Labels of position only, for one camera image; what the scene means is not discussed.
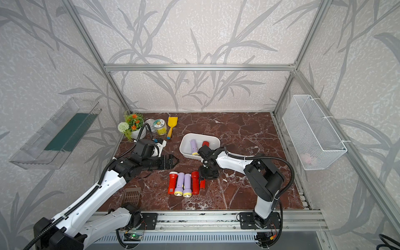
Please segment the white plastic storage box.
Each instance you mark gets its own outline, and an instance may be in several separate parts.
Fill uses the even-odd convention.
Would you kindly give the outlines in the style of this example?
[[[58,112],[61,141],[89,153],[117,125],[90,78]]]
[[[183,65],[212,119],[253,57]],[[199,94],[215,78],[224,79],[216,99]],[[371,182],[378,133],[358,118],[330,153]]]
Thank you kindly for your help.
[[[201,156],[193,156],[191,153],[191,145],[190,141],[192,139],[195,139],[197,141],[197,147],[198,150],[202,147],[203,141],[208,141],[209,142],[209,147],[212,150],[215,150],[220,147],[220,140],[215,137],[215,136],[210,136],[210,135],[203,135],[203,134],[196,134],[196,133],[188,133],[186,134],[181,141],[179,150],[180,153],[185,157],[189,159],[196,159],[196,160],[201,160]]]

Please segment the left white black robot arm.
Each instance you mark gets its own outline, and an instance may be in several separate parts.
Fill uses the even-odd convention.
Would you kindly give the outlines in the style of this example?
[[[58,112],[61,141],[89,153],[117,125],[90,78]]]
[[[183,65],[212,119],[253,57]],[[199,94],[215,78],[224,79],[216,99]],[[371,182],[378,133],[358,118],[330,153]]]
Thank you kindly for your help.
[[[112,230],[137,229],[145,222],[140,209],[124,203],[108,215],[89,222],[89,218],[118,190],[142,171],[170,170],[179,159],[173,154],[162,155],[166,142],[137,139],[130,157],[121,155],[111,160],[99,181],[69,207],[52,219],[42,218],[34,225],[34,239],[26,250],[85,250]]]

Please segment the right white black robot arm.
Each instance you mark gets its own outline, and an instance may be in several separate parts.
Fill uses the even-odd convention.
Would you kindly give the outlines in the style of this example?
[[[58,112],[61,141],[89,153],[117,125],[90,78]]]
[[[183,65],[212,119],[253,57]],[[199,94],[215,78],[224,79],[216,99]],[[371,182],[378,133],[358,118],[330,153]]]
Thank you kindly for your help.
[[[233,154],[226,148],[212,150],[207,145],[198,150],[203,166],[199,168],[200,179],[213,180],[219,177],[220,169],[230,169],[246,175],[257,195],[253,209],[254,224],[265,229],[272,223],[272,213],[282,196],[294,183],[294,168],[285,159],[259,153],[255,156]],[[290,171],[290,180],[284,185],[285,176],[273,163],[277,160],[286,164]]]

